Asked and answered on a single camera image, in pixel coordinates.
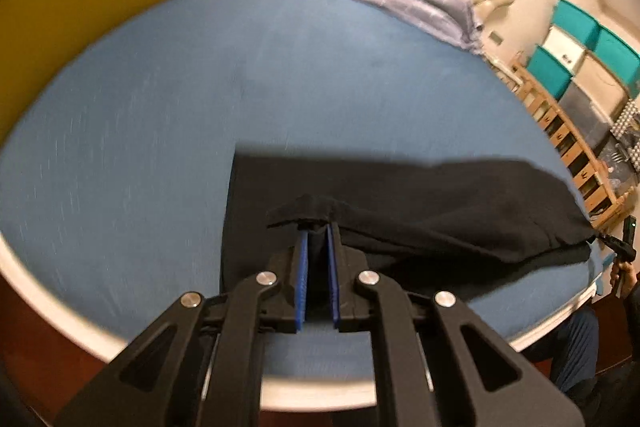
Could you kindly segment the right hand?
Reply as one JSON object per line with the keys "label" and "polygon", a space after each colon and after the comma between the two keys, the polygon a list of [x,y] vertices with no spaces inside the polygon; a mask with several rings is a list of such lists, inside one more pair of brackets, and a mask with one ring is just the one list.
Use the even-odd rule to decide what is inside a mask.
{"label": "right hand", "polygon": [[612,264],[610,284],[613,293],[620,299],[626,299],[638,283],[634,266],[627,261],[616,258]]}

